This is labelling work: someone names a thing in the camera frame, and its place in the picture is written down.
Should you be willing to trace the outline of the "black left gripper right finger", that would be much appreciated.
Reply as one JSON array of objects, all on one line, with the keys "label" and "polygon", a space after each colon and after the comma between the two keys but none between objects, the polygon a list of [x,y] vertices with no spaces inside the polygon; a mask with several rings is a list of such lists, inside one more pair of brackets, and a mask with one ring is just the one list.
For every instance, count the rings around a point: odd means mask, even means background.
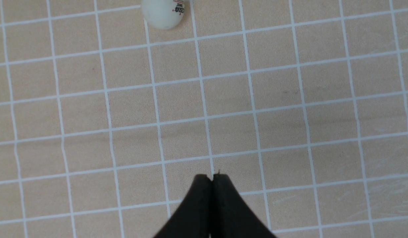
[{"label": "black left gripper right finger", "polygon": [[226,174],[214,174],[210,213],[212,238],[275,238],[254,214]]}]

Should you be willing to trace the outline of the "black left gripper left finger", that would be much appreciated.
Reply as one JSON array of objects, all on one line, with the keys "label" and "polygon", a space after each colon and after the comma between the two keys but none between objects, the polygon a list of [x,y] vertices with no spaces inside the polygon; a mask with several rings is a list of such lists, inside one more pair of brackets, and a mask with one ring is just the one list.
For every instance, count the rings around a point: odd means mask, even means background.
[{"label": "black left gripper left finger", "polygon": [[185,198],[155,238],[208,238],[212,181],[204,174],[194,177]]}]

